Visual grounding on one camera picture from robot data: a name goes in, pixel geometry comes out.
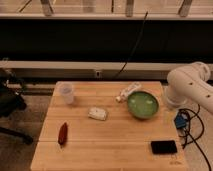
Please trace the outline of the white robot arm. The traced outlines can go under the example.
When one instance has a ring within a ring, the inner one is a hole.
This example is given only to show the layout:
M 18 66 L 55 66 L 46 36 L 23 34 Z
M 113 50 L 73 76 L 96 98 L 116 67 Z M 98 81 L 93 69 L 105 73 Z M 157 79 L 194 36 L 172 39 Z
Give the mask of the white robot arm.
M 213 114 L 213 86 L 207 83 L 210 76 L 210 68 L 203 62 L 171 70 L 167 75 L 168 87 L 164 91 L 166 104 L 170 108 L 179 108 L 191 99 Z

